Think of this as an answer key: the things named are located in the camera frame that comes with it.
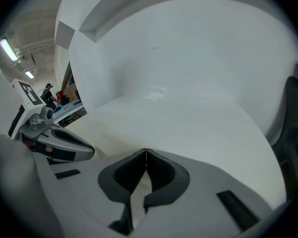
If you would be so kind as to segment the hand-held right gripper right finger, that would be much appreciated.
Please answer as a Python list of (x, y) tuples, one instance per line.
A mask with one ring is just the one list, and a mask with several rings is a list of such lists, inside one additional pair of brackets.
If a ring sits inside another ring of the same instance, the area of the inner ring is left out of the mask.
[(235, 238), (272, 212), (256, 192), (211, 164), (147, 150), (152, 192), (139, 238)]

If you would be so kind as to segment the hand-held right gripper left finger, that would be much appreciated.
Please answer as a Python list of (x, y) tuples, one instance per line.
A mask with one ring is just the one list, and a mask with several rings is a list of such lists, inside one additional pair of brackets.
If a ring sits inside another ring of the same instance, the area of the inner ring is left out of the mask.
[(131, 195), (146, 168), (146, 150), (49, 165), (34, 153), (40, 183), (65, 238), (144, 238), (134, 229)]

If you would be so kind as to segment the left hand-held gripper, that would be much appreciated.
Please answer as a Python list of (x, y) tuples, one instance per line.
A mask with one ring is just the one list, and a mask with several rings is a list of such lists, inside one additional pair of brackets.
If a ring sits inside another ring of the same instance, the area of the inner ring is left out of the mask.
[(86, 161), (94, 156), (95, 150), (88, 143), (64, 130), (52, 130), (53, 111), (46, 107), (29, 83), (14, 79), (11, 86), (21, 98), (7, 133), (12, 140), (59, 163)]

